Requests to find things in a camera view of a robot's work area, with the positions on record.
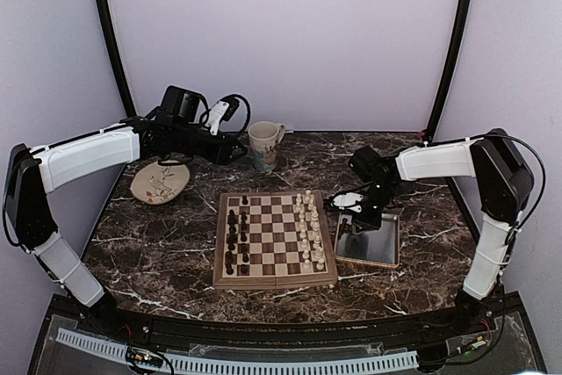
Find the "small chess board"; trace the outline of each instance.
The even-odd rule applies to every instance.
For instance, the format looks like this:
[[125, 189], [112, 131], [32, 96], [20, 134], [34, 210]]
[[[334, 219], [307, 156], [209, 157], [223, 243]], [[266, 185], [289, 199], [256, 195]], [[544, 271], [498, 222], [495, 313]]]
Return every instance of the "small chess board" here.
[[[217, 248], [215, 250], [213, 283], [217, 289], [264, 290], [292, 289], [309, 285], [333, 285], [337, 282], [335, 257], [332, 250], [328, 222], [322, 208], [320, 191], [312, 191], [317, 205], [321, 247], [325, 265], [318, 270], [313, 248], [311, 212], [305, 210], [306, 234], [310, 249], [311, 264], [307, 268], [303, 258], [302, 240], [299, 237], [299, 213], [295, 212], [297, 194], [302, 192], [276, 193], [226, 193], [220, 196], [219, 223], [217, 226]], [[242, 204], [246, 196], [247, 205]], [[228, 214], [233, 210], [238, 218], [238, 243], [234, 254], [234, 273], [227, 274], [225, 253], [228, 251]], [[241, 212], [247, 216], [247, 243], [249, 262], [242, 261], [240, 223]], [[246, 265], [246, 273], [241, 267]]]

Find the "oval plate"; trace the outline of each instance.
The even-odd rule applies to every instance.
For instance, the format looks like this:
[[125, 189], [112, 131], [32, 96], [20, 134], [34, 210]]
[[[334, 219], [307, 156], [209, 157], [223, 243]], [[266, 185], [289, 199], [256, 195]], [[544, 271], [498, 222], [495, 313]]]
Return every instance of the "oval plate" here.
[[131, 183], [131, 193], [138, 200], [159, 206], [177, 197], [190, 181], [186, 166], [161, 166], [158, 162], [141, 169]]

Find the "white cable tray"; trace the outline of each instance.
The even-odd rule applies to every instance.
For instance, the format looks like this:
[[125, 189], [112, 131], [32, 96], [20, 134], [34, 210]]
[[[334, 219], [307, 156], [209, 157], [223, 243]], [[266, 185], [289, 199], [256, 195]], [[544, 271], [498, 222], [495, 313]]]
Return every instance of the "white cable tray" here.
[[[103, 359], [127, 364], [125, 360], [127, 346], [124, 343], [96, 338], [65, 328], [59, 328], [56, 341]], [[164, 356], [174, 365], [176, 374], [184, 375], [371, 375], [404, 371], [419, 366], [415, 351], [359, 359], [296, 363], [237, 362], [188, 357], [175, 353], [164, 353]], [[150, 369], [150, 366], [137, 365]], [[164, 363], [160, 372], [170, 373], [169, 367]]]

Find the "brown marble surface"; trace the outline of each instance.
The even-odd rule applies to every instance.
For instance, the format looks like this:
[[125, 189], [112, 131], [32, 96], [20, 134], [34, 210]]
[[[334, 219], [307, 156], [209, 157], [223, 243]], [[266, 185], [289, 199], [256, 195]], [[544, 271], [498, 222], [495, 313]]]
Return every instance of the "brown marble surface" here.
[[[276, 171], [261, 175], [246, 156], [220, 167], [196, 159], [191, 181], [170, 203], [148, 206], [129, 186], [147, 164], [125, 170], [83, 260], [119, 307], [211, 321], [295, 323], [356, 321], [452, 306], [474, 243], [441, 179], [409, 186], [398, 197], [400, 267], [338, 263], [333, 287], [278, 292], [213, 289], [214, 236], [220, 194], [319, 189], [327, 197], [361, 182], [347, 167], [353, 151], [371, 144], [381, 154], [414, 145], [407, 133], [290, 133]], [[337, 215], [328, 216], [332, 233]]]

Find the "mug handle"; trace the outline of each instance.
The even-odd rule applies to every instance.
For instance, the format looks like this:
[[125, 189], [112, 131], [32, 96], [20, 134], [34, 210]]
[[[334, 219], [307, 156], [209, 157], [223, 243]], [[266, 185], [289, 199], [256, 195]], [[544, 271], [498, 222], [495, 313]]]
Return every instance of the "mug handle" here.
[[279, 135], [277, 136], [277, 142], [281, 142], [281, 140], [285, 136], [285, 125], [282, 125], [281, 123], [277, 123], [277, 127], [279, 128]]

